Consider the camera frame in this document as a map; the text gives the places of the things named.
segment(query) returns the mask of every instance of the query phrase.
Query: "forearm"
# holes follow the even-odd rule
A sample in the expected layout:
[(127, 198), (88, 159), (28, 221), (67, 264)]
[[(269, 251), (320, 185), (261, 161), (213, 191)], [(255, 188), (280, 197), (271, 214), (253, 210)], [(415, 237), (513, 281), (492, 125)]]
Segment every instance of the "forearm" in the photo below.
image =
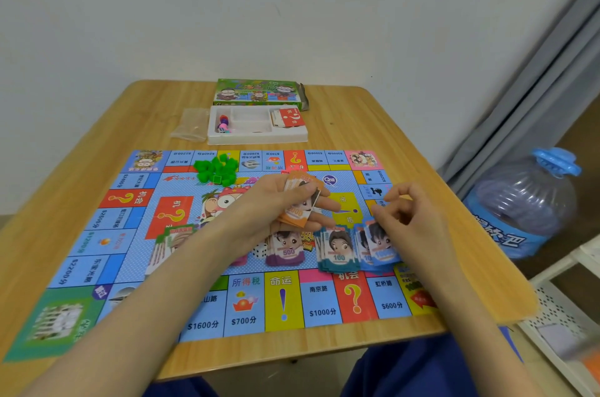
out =
[(23, 395), (141, 395), (229, 264), (222, 252), (226, 240), (211, 226), (191, 236)]
[(462, 273), (430, 289), (484, 397), (543, 396)]

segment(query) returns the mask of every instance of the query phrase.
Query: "game board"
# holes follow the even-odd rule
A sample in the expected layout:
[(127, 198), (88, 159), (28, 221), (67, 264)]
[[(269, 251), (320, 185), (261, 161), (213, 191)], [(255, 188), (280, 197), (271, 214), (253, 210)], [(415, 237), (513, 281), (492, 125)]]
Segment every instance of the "game board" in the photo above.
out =
[[(194, 161), (226, 153), (239, 161), (229, 188), (199, 183)], [(5, 360), (61, 355), (174, 253), (157, 248), (167, 226), (213, 220), (259, 177), (304, 170), (341, 203), (338, 225), (352, 228), (392, 187), (372, 151), (134, 151), (73, 244)], [(179, 336), (180, 342), (309, 328), (436, 310), (415, 275), (330, 274), (317, 269), (314, 238), (302, 234), (304, 259), (268, 266), (258, 244), (214, 283)]]

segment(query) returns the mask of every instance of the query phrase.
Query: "left hand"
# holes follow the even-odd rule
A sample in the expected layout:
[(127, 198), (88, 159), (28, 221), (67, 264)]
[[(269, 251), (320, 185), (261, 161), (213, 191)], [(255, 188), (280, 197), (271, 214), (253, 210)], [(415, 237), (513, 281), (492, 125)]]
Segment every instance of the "left hand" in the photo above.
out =
[[(335, 220), (317, 212), (311, 212), (303, 228), (277, 220), (279, 214), (292, 204), (309, 199), (317, 189), (311, 182), (292, 190), (283, 191), (287, 181), (285, 174), (268, 174), (261, 177), (250, 190), (240, 196), (216, 219), (213, 228), (222, 228), (234, 242), (234, 256), (241, 257), (269, 234), (276, 231), (318, 231), (322, 226), (335, 226)], [(321, 190), (316, 206), (327, 211), (339, 211), (340, 204), (330, 198), (327, 189)]]

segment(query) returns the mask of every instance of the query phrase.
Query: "blue pants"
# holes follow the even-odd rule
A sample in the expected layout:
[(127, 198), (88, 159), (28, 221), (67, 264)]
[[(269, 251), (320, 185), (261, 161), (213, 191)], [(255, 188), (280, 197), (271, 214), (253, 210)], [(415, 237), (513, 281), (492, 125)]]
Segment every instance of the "blue pants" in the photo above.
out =
[[(508, 329), (500, 330), (518, 355)], [(341, 392), (341, 397), (430, 395), (478, 395), (463, 354), (450, 334), (369, 348), (356, 361)], [(202, 378), (188, 378), (152, 385), (144, 397), (218, 396)]]

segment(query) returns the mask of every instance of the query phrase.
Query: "blue bottle label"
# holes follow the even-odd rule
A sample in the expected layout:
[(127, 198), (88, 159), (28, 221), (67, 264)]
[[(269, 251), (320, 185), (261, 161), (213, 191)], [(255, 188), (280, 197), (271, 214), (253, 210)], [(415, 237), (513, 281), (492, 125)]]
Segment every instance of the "blue bottle label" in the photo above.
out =
[(526, 233), (514, 226), (507, 225), (481, 205), (475, 195), (475, 190), (469, 192), (464, 205), (512, 260), (534, 255), (542, 244), (550, 238), (550, 236)]

